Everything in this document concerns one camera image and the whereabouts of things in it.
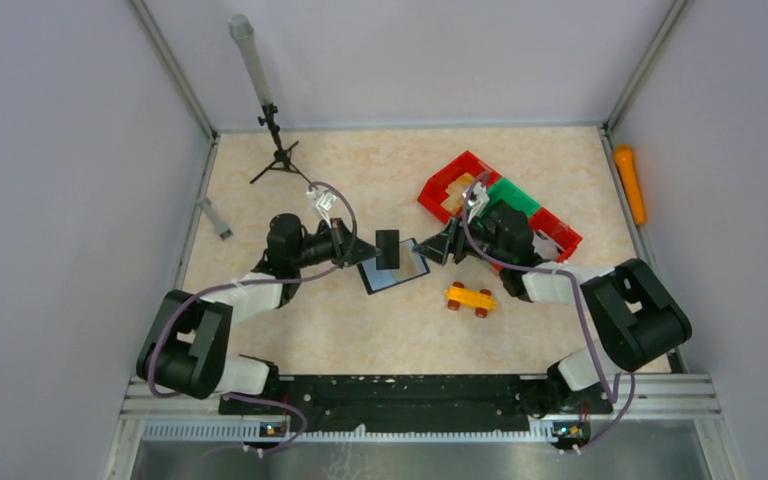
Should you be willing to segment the black leather card holder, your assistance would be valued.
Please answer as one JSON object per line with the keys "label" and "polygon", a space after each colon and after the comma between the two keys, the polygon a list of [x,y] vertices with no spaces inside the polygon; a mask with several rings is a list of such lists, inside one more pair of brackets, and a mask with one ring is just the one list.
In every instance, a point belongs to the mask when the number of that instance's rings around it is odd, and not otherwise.
{"label": "black leather card holder", "polygon": [[402,239],[398,230],[377,230],[379,254],[358,265],[366,293],[374,295],[428,275],[427,261],[414,251],[417,245],[415,238]]}

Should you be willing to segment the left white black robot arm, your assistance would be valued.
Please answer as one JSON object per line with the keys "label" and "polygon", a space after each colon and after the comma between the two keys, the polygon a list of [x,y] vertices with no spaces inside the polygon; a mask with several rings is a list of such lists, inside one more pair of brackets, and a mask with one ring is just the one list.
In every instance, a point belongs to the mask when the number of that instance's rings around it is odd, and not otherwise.
{"label": "left white black robot arm", "polygon": [[250,273],[199,293],[175,289],[164,296],[138,355],[137,376],[159,398],[233,392],[257,413],[274,410],[281,388],[269,379],[269,364],[229,354],[232,327],[287,305],[306,280],[303,269],[323,263],[348,268],[379,253],[339,218],[308,232],[295,214],[275,216]]}

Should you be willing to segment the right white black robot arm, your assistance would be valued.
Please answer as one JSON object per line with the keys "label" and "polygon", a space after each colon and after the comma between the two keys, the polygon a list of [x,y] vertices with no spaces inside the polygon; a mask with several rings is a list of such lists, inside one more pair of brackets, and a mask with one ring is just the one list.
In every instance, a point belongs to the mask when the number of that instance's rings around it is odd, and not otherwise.
{"label": "right white black robot arm", "polygon": [[550,261],[534,244],[528,217],[504,201],[486,214],[453,217],[414,247],[439,265],[468,256],[500,266],[505,291],[528,303],[573,306],[583,321],[585,345],[552,364],[533,397],[533,415],[572,412],[587,397],[611,394],[610,380],[631,374],[685,343],[692,326],[652,268],[632,258],[609,268]]}

